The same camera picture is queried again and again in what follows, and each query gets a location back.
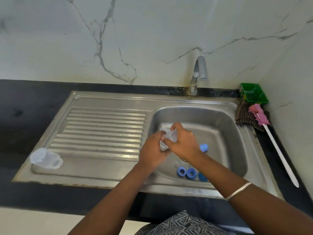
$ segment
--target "pink scrubbing brush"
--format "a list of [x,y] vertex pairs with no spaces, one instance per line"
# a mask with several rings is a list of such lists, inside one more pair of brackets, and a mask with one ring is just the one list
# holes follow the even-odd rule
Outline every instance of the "pink scrubbing brush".
[[284,158],[284,155],[282,154],[281,150],[279,149],[275,139],[272,136],[272,133],[269,131],[267,124],[269,124],[268,119],[266,118],[266,116],[264,115],[264,112],[261,108],[261,106],[259,104],[254,104],[252,106],[249,107],[249,112],[253,113],[253,115],[255,116],[256,120],[258,121],[259,125],[263,125],[269,138],[271,139],[274,147],[276,148],[276,151],[281,159],[281,161],[284,164],[284,167],[292,181],[292,183],[299,188],[299,182],[297,180],[297,178],[295,177],[295,174],[292,172],[290,166],[288,165],[286,159]]

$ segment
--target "stainless steel sink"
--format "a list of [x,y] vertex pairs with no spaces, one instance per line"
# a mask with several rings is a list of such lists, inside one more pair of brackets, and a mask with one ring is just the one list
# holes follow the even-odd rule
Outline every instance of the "stainless steel sink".
[[[159,95],[72,92],[34,150],[46,147],[64,161],[47,170],[25,161],[14,181],[112,188],[138,162],[149,135],[177,121],[191,130],[207,154],[239,176],[282,198],[250,126],[234,121],[238,100]],[[148,178],[142,191],[222,198],[209,182],[181,178],[171,154]]]

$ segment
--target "right hand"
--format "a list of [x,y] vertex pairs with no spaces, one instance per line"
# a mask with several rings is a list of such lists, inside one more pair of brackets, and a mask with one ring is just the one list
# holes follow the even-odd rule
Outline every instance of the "right hand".
[[172,125],[171,130],[174,129],[177,130],[177,142],[172,142],[168,138],[161,138],[162,142],[164,142],[173,153],[185,161],[188,161],[188,159],[196,153],[201,153],[196,137],[191,131],[184,129],[180,122],[176,122]]

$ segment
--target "hand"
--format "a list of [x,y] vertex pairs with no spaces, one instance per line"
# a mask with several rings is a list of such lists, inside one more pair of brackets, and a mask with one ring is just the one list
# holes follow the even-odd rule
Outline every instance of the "hand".
[[139,165],[150,169],[153,172],[166,157],[170,154],[170,149],[162,151],[160,148],[160,140],[166,134],[164,131],[159,131],[152,134],[142,146],[139,154]]
[[188,161],[188,158],[196,153],[201,153],[196,137],[191,131],[184,129],[180,122],[172,125],[171,130],[174,129],[177,129],[177,142],[172,142],[168,138],[161,138],[173,153],[185,161]]

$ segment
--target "transparent plastic cup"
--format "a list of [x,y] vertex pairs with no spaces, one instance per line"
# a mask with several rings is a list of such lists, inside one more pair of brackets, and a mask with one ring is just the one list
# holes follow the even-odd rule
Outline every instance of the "transparent plastic cup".
[[58,169],[63,164],[60,156],[46,148],[40,148],[30,155],[30,162],[46,169]]
[[[166,134],[164,134],[165,138],[168,138],[172,142],[177,142],[177,129],[174,129],[171,131],[171,130],[166,129],[166,128],[160,128],[160,131],[166,132]],[[160,141],[160,148],[161,148],[161,150],[164,151],[164,150],[168,149],[168,146],[166,146],[165,143]]]

